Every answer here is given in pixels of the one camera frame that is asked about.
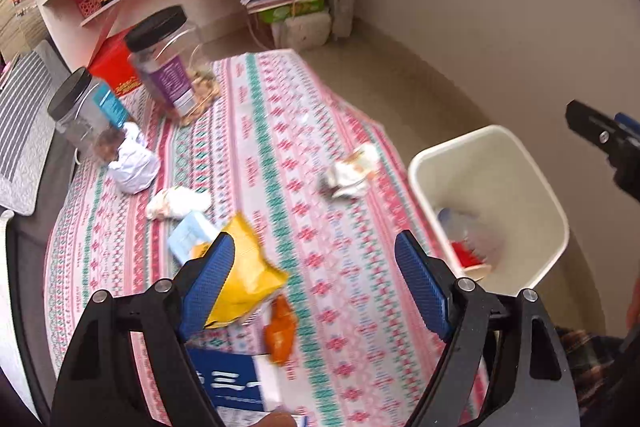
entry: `pink and green tablecloth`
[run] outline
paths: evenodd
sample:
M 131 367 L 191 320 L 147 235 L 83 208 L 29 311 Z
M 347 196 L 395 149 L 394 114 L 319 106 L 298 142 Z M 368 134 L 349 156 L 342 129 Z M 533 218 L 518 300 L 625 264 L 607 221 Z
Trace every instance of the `pink and green tablecloth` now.
M 162 160 L 149 190 L 125 196 L 104 168 L 91 161 L 79 167 L 47 253 L 54 368 L 94 291 L 140 293 L 176 273 L 167 248 L 175 223 L 148 221 L 145 206 L 161 188 L 183 185 L 211 192 L 207 214 L 219 225 L 241 211 L 267 256 L 290 274 L 286 292 L 299 325 L 285 368 L 286 405 L 306 413 L 310 427 L 404 425 L 442 344 L 404 284 L 394 240 L 410 229 L 432 255 L 440 247 L 395 149 L 379 124 L 324 87 L 292 51 L 226 58 L 215 71 L 222 95 L 187 128 L 165 120 L 142 88 L 126 98 Z M 327 199 L 321 173 L 364 141 L 383 157 L 374 187 L 362 200 Z M 263 353 L 263 326 L 258 317 L 193 342 Z M 167 422 L 140 335 L 134 350 L 152 415 Z M 478 412 L 485 384 L 478 377 L 465 416 Z

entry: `black jar lid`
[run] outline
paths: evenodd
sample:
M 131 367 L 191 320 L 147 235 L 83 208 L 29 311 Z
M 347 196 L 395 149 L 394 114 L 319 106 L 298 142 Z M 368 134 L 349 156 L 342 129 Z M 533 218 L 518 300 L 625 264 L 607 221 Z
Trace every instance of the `black jar lid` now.
M 124 36 L 124 42 L 129 51 L 138 53 L 158 44 L 185 22 L 187 22 L 187 16 L 182 6 L 169 6 L 133 26 Z
M 62 120 L 80 100 L 94 76 L 87 68 L 78 68 L 62 83 L 49 102 L 47 112 L 53 120 Z

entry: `pink plastic basket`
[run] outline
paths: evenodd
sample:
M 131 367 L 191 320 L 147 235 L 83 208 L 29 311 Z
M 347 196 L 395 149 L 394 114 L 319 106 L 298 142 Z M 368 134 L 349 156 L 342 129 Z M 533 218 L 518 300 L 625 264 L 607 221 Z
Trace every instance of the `pink plastic basket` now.
M 89 15 L 96 13 L 102 7 L 101 1 L 102 0 L 81 0 L 78 3 L 78 8 L 82 17 L 86 19 Z

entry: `purple label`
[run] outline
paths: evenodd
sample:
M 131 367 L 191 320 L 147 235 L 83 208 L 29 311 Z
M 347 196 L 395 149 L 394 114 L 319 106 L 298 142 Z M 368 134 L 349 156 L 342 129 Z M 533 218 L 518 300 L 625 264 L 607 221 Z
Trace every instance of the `purple label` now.
M 149 73 L 149 76 L 166 99 L 174 105 L 176 100 L 191 89 L 191 81 L 178 55 L 164 63 L 158 71 Z

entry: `yellow snack bag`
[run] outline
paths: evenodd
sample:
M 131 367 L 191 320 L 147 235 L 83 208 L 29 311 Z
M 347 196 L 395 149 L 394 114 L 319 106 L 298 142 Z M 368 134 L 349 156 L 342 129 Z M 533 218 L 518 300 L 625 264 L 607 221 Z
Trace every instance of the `yellow snack bag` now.
M 233 237 L 236 258 L 207 319 L 205 328 L 209 329 L 222 328 L 248 315 L 289 277 L 267 261 L 257 235 L 242 214 L 236 214 L 222 231 Z M 203 256 L 209 246 L 197 245 L 192 256 Z

